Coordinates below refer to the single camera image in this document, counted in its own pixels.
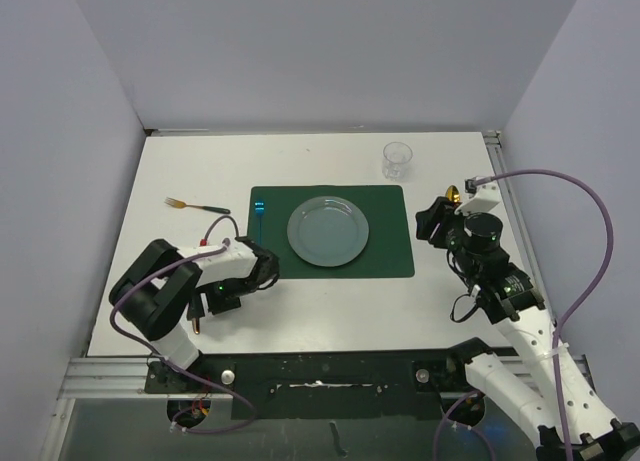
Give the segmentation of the dark green placemat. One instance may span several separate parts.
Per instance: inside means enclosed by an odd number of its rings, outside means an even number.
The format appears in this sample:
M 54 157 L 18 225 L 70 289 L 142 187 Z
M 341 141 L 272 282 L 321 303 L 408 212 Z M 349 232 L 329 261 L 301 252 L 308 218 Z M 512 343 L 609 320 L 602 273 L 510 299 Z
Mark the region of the dark green placemat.
M 289 245 L 286 230 L 292 212 L 304 201 L 319 196 L 351 201 L 369 222 L 369 240 L 364 251 L 346 265 L 335 268 L 311 265 Z M 279 258 L 282 279 L 408 278 L 415 273 L 404 195 L 398 185 L 255 186 L 251 190 L 247 235 L 256 243 L 257 200 L 265 203 L 260 246 Z

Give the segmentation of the teal round plate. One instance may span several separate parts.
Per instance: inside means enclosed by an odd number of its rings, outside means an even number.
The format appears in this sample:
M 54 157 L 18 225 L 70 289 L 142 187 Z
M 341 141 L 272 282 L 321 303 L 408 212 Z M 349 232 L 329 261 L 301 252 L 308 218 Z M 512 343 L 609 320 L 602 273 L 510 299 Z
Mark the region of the teal round plate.
M 335 268 L 354 261 L 369 240 L 369 222 L 351 201 L 337 196 L 308 199 L 294 209 L 287 223 L 294 253 L 318 267 Z

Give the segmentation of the blue plastic spoon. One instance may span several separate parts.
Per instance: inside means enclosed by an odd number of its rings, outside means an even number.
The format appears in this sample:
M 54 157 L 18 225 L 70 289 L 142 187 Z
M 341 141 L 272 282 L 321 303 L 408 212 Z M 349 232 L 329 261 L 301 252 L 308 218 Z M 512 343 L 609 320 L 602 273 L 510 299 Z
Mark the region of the blue plastic spoon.
M 263 239 L 263 218 L 265 214 L 265 203 L 262 200 L 257 200 L 254 203 L 254 211 L 258 225 L 257 243 L 261 245 Z

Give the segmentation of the gold iridescent spoon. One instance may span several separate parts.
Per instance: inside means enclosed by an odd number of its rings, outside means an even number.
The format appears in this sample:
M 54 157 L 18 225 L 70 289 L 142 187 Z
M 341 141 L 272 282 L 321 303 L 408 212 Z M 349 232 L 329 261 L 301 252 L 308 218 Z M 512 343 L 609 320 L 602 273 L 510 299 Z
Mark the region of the gold iridescent spoon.
M 458 190 L 458 188 L 455 185 L 450 185 L 446 192 L 445 192 L 445 196 L 446 198 L 453 202 L 453 203 L 460 203 L 461 202 L 461 196 L 460 196 L 460 192 Z

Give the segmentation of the clear plastic cup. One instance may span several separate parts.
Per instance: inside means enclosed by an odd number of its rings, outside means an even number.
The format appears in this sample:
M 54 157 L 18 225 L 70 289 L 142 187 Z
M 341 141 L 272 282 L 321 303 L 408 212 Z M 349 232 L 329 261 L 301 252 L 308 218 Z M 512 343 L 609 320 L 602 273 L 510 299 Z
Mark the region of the clear plastic cup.
M 408 172 L 413 158 L 410 146 L 402 142 L 391 142 L 383 148 L 383 176 L 392 181 L 402 180 Z

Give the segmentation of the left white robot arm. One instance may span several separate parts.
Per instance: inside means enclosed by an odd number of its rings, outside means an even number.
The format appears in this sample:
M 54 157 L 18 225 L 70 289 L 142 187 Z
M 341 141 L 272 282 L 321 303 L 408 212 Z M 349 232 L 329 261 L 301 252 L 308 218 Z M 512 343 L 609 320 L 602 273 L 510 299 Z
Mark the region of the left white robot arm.
M 246 236 L 189 249 L 157 239 L 113 286 L 109 322 L 168 362 L 168 380 L 190 392 L 202 383 L 204 368 L 181 320 L 238 309 L 242 297 L 270 288 L 279 276 L 276 254 Z

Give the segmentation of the copper knife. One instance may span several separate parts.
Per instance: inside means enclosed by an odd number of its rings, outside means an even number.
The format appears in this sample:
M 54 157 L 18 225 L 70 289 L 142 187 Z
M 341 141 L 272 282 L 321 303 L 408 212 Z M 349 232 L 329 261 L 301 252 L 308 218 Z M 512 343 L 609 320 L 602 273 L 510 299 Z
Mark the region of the copper knife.
M 195 314 L 191 317 L 192 329 L 196 335 L 201 333 L 201 318 L 200 314 Z

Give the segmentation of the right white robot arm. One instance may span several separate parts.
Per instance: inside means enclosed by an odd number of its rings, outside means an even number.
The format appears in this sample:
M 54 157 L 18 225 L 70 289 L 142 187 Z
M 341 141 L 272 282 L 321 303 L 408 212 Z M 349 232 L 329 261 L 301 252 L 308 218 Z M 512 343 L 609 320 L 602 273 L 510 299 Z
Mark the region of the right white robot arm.
M 628 460 L 639 429 L 601 401 L 565 344 L 530 277 L 501 247 L 502 221 L 490 213 L 458 213 L 440 196 L 416 215 L 416 236 L 442 249 L 489 322 L 529 370 L 534 386 L 508 370 L 486 343 L 472 338 L 452 347 L 448 383 L 471 386 L 493 401 L 529 438 L 539 460 Z

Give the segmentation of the gold fork green handle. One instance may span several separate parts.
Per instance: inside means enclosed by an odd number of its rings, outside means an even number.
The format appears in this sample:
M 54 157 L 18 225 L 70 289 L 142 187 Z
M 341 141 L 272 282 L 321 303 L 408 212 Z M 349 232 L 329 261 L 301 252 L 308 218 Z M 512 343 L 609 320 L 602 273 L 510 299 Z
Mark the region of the gold fork green handle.
M 206 212 L 211 212 L 211 213 L 216 213 L 216 214 L 220 214 L 220 215 L 230 215 L 231 211 L 227 208 L 222 208 L 222 207 L 216 207 L 216 206 L 208 206 L 208 205 L 197 205 L 197 204 L 189 204 L 186 203 L 184 201 L 175 199 L 175 198 L 171 198 L 171 197 L 166 197 L 164 199 L 164 203 L 172 208 L 175 209 L 186 209 L 186 208 L 190 208 L 190 209 L 197 209 L 197 210 L 201 210 L 201 211 L 206 211 Z

